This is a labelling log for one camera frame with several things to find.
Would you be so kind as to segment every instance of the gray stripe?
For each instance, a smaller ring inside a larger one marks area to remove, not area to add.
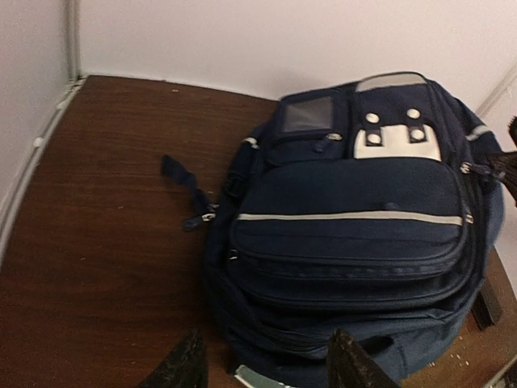
[[[488,132],[491,132],[490,128],[488,128],[486,125],[480,125],[479,127],[474,128],[473,131],[469,135],[467,135],[467,140],[477,140],[481,135]]]
[[[410,220],[432,224],[463,225],[458,216],[433,216],[430,214],[381,210],[372,212],[330,213],[330,214],[240,214],[240,221],[324,221],[324,220]]]
[[[355,88],[355,91],[370,91],[380,87],[421,85],[426,83],[426,79],[416,73],[387,74],[361,81]]]

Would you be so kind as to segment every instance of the backpack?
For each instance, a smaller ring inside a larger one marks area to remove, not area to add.
[[[343,329],[399,382],[452,344],[502,226],[491,131],[417,73],[289,95],[244,139],[218,206],[165,156],[212,221],[206,294],[237,363],[326,387]]]

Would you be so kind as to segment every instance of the brown wooden surface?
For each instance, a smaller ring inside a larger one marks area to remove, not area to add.
[[[158,170],[173,154],[216,199],[241,139],[274,107],[164,82],[87,80],[32,180],[0,273],[1,388],[132,387],[193,328],[208,345],[210,386],[238,386],[200,284],[205,230],[182,232],[188,195]],[[497,258],[490,277],[502,321],[480,333],[469,318],[451,351],[404,387],[481,386],[517,352],[517,304]]]

